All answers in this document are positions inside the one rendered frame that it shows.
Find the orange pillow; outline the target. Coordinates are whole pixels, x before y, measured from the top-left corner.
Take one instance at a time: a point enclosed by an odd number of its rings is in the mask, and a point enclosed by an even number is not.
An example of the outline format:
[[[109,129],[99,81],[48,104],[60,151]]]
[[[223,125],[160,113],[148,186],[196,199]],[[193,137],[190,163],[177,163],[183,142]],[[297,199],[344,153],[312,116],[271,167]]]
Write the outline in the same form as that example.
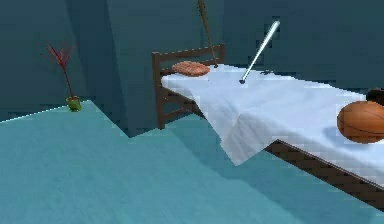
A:
[[[185,76],[199,77],[206,75],[210,71],[210,68],[198,62],[182,61],[174,64],[172,70]]]

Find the brown wooden bed white sheet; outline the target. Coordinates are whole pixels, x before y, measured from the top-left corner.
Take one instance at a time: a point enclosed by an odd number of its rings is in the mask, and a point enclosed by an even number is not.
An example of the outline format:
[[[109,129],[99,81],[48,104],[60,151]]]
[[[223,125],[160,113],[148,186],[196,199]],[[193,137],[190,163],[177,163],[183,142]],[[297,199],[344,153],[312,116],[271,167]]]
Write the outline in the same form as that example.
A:
[[[234,164],[267,151],[384,211],[384,140],[353,143],[336,126],[340,109],[359,100],[360,94],[261,71],[249,72],[247,81],[240,83],[244,69],[225,64],[224,45],[213,50],[216,58],[204,62],[209,73],[198,78],[161,65],[201,57],[207,48],[153,53],[160,128],[176,115],[165,112],[165,104],[177,103],[180,112],[192,112],[210,123]]]

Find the brown wooden baseball bat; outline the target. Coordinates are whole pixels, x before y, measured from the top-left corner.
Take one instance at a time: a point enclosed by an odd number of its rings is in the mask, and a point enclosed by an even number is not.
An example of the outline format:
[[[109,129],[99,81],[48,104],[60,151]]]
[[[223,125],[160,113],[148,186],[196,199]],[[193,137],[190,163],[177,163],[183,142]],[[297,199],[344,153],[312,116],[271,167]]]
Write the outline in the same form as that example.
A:
[[[210,49],[211,49],[211,54],[212,54],[212,58],[213,58],[213,61],[214,61],[214,67],[217,68],[218,67],[218,63],[217,63],[217,60],[216,60],[216,55],[215,55],[215,51],[214,51],[214,48],[213,48],[213,43],[212,43],[212,39],[211,39],[211,36],[210,36],[210,30],[209,30],[209,24],[208,24],[208,20],[207,20],[207,13],[206,13],[206,9],[205,9],[205,3],[204,3],[204,0],[197,0],[197,4],[198,4],[198,9],[199,9],[199,13],[200,13],[200,16],[202,18],[202,23],[203,23],[203,26],[204,26],[204,29],[205,29],[205,33],[206,33],[206,36],[207,36],[207,39],[208,39],[208,43],[209,43],[209,46],[210,46]]]

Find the silver metal baseball bat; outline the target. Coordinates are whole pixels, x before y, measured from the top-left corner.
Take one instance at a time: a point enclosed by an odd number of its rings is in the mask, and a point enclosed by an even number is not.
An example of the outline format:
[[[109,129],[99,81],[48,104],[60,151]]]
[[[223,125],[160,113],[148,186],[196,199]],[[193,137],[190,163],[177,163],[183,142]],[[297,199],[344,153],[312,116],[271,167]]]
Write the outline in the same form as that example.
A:
[[[255,65],[255,63],[257,62],[258,58],[260,57],[260,55],[263,53],[264,49],[266,48],[266,46],[268,45],[268,43],[270,42],[270,40],[272,39],[273,35],[275,34],[275,32],[277,31],[277,29],[279,28],[280,26],[280,22],[278,20],[274,21],[267,33],[267,35],[265,36],[264,40],[262,41],[262,43],[260,44],[252,62],[250,63],[250,65],[248,66],[246,72],[244,73],[244,75],[242,76],[242,78],[239,80],[239,83],[240,84],[244,84],[246,82],[246,79],[250,73],[250,71],[252,70],[252,67]]]

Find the red plant in green pot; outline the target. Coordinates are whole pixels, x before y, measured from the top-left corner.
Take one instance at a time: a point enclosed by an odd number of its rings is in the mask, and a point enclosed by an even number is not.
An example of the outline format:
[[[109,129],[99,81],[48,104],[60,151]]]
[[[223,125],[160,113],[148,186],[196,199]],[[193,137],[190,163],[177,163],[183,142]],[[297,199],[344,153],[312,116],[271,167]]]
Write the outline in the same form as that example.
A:
[[[61,69],[65,83],[68,89],[69,96],[65,99],[66,104],[71,112],[79,112],[82,110],[80,98],[73,92],[72,85],[70,83],[67,65],[71,59],[72,53],[76,50],[76,46],[61,44],[59,49],[56,49],[51,43],[45,44],[45,49],[49,56],[55,61],[58,67]]]

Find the orange basketball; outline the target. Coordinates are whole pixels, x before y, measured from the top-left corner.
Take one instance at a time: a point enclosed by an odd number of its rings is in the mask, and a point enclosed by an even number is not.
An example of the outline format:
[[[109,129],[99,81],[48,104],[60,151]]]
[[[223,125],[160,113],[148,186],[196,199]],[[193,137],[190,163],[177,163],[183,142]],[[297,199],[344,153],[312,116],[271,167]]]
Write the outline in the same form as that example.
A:
[[[384,106],[372,101],[355,101],[337,115],[337,128],[355,143],[375,143],[384,139]]]

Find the dark round object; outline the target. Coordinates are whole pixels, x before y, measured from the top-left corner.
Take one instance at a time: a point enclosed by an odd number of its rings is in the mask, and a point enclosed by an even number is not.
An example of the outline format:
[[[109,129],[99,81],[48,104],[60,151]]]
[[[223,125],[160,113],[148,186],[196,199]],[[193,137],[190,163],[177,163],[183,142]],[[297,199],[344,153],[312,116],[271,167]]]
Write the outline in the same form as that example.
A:
[[[384,106],[384,89],[375,88],[368,91],[366,94],[366,100],[371,102],[376,102]]]

